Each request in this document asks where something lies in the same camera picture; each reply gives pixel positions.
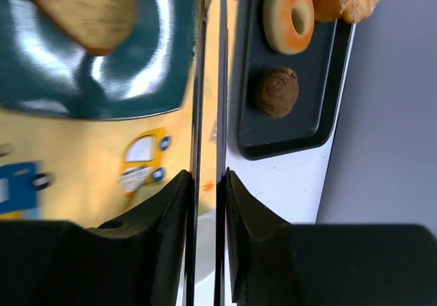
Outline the orange glazed donut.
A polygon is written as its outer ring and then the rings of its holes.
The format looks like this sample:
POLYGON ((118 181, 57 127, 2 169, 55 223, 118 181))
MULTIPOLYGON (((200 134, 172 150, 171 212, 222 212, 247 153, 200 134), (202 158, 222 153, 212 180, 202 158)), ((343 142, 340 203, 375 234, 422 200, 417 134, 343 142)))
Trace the orange glazed donut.
POLYGON ((262 20, 270 47, 285 55, 303 52, 314 25, 312 0, 263 0, 262 20))

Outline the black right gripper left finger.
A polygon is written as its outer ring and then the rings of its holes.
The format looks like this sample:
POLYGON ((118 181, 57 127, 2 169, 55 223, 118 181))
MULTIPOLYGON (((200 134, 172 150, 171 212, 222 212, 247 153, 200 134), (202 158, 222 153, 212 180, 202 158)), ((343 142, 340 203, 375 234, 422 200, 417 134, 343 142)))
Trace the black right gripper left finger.
POLYGON ((95 228, 1 222, 2 305, 175 305, 191 176, 95 228))

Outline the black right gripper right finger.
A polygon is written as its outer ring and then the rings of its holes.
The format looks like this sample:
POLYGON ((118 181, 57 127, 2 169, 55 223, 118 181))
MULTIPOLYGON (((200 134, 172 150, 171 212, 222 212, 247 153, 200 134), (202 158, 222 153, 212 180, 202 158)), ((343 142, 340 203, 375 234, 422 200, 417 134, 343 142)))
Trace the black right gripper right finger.
POLYGON ((420 225, 291 224, 225 176, 238 305, 435 305, 436 238, 420 225))

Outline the sliced seeded bread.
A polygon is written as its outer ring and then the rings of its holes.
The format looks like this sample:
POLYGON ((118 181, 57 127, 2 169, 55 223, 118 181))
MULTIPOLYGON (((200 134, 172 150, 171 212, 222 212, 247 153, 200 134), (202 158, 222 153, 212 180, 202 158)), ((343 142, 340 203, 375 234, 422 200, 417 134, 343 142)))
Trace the sliced seeded bread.
POLYGON ((132 33, 137 0, 32 0, 77 44, 95 56, 107 55, 132 33))

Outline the metal tongs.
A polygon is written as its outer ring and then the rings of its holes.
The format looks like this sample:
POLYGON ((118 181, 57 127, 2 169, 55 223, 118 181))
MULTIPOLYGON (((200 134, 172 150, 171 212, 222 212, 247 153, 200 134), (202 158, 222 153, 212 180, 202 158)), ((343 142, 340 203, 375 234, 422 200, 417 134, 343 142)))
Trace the metal tongs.
POLYGON ((223 305, 224 232, 219 223, 226 155, 226 0, 197 0, 184 305, 223 305))

